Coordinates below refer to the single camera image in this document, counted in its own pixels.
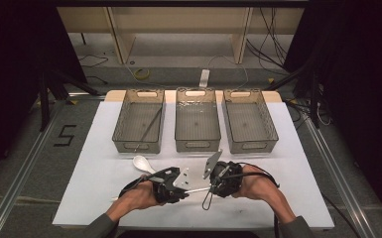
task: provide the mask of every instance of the gray sleeve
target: gray sleeve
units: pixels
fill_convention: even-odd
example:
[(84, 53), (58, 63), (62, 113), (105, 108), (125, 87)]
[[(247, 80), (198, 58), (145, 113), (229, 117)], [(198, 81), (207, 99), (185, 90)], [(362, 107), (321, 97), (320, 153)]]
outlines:
[(117, 223), (114, 223), (107, 214), (100, 215), (85, 229), (75, 234), (75, 238), (108, 238), (116, 234)]
[(280, 230), (284, 238), (315, 238), (303, 216), (298, 216), (296, 220), (280, 225)]

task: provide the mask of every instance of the aluminum rail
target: aluminum rail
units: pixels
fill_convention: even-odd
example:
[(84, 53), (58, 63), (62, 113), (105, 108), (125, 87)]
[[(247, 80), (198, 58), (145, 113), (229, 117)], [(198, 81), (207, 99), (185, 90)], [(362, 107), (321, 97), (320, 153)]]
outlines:
[(58, 101), (55, 104), (55, 107), (52, 110), (51, 120), (48, 126), (43, 132), (39, 134), (38, 138), (36, 139), (36, 142), (30, 150), (29, 155), (27, 156), (16, 177), (14, 178), (14, 181), (11, 183), (11, 186), (9, 187), (7, 193), (2, 198), (0, 203), (0, 231), (2, 230), (5, 221), (12, 210), (12, 207), (14, 206), (15, 201), (17, 200), (18, 195), (20, 194), (27, 178), (29, 177), (31, 170), (33, 169), (34, 164), (36, 163), (36, 160), (38, 159), (43, 147), (46, 145), (46, 141), (48, 140), (49, 135), (55, 127), (55, 121), (60, 115), (60, 112), (63, 108), (64, 101)]
[(339, 168), (332, 152), (330, 151), (329, 146), (327, 145), (320, 129), (315, 127), (311, 119), (308, 119), (306, 123), (358, 233), (361, 237), (364, 238), (376, 237), (372, 227), (370, 226), (370, 222), (366, 217), (366, 214), (364, 213), (360, 203), (352, 192), (351, 187), (342, 174), (342, 171)]

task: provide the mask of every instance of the white tabletop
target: white tabletop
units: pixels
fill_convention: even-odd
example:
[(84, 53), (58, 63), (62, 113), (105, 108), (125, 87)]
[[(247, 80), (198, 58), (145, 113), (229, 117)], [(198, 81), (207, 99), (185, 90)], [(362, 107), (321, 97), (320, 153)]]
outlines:
[[(268, 171), (281, 185), (296, 215), (303, 215), (313, 229), (332, 228), (333, 222), (303, 151), (285, 103), (267, 103), (279, 141), (271, 154), (231, 155), (222, 108), (218, 105), (221, 160), (247, 162)], [(107, 210), (111, 198), (142, 172), (132, 165), (133, 154), (117, 152), (111, 138), (122, 102), (101, 102), (64, 193), (53, 224), (62, 227), (88, 225)], [(162, 149), (146, 156), (152, 167), (189, 169), (192, 188), (206, 187), (202, 179), (206, 159), (213, 153), (178, 153), (175, 143), (175, 103), (166, 104)], [(273, 212), (263, 201), (214, 196), (210, 210), (201, 205), (205, 192), (192, 193), (175, 204), (130, 212), (120, 221), (123, 229), (256, 230), (273, 227)]]

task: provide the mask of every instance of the plastic spoon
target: plastic spoon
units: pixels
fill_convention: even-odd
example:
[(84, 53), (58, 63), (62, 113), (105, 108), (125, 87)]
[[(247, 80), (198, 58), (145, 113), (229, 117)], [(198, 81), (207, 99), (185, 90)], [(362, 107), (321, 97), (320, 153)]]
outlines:
[(132, 162), (133, 162), (135, 168), (140, 170), (140, 171), (148, 172), (150, 174), (153, 174), (156, 172), (153, 168), (151, 168), (150, 163), (143, 156), (134, 157), (134, 160)]

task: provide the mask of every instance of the translucent storage bin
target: translucent storage bin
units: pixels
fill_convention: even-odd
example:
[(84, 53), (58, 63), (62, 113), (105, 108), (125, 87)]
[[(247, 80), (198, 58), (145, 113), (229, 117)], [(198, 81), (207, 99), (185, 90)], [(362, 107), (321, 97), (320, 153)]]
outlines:
[(112, 138), (117, 151), (159, 154), (165, 107), (164, 90), (127, 90)]
[(175, 139), (178, 152), (218, 151), (221, 134), (213, 88), (177, 89)]
[(271, 153), (277, 131), (260, 89), (223, 91), (222, 108), (231, 154)]

